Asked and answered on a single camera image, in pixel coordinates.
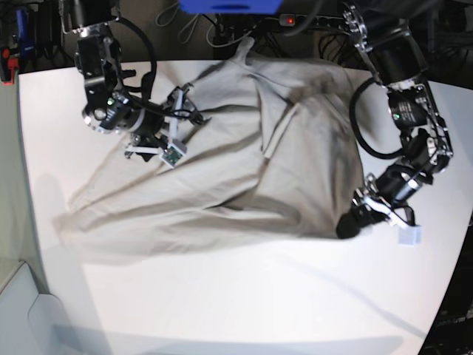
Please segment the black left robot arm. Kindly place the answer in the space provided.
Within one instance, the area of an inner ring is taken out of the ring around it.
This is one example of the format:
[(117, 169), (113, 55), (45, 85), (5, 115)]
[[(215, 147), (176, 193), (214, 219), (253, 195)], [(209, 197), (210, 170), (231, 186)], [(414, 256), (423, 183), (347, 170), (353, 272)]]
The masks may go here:
[[(347, 240), (366, 227), (389, 223), (417, 240), (419, 226), (408, 200), (422, 187), (431, 186), (434, 176), (449, 165), (454, 156), (449, 130), (435, 103), (426, 78), (426, 61), (406, 14), (349, 1), (344, 3), (343, 17), (361, 60), (372, 74), (350, 100), (352, 130), (366, 153), (392, 164), (379, 177), (365, 177), (353, 193), (350, 209), (340, 217), (336, 235)], [(394, 152), (376, 151), (358, 125), (358, 100), (373, 84), (386, 90), (388, 113), (399, 131), (401, 147)]]

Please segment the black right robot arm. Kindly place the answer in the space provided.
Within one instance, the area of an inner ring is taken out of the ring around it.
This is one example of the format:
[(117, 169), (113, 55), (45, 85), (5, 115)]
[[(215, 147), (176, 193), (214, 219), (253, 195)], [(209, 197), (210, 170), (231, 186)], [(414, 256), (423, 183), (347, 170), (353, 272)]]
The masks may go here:
[[(148, 162), (158, 156), (175, 167), (187, 153), (178, 133), (180, 123), (201, 126), (206, 122), (188, 97), (191, 85), (175, 87), (163, 104), (151, 101), (157, 75), (155, 51), (146, 34), (122, 17), (118, 1), (60, 1), (59, 7), (63, 31), (79, 36), (74, 61), (84, 77), (85, 124), (103, 134), (129, 135), (127, 158), (138, 155)], [(121, 47), (110, 29), (113, 22), (135, 33), (149, 54), (151, 69), (143, 75), (139, 87), (124, 82), (136, 72), (122, 68)]]

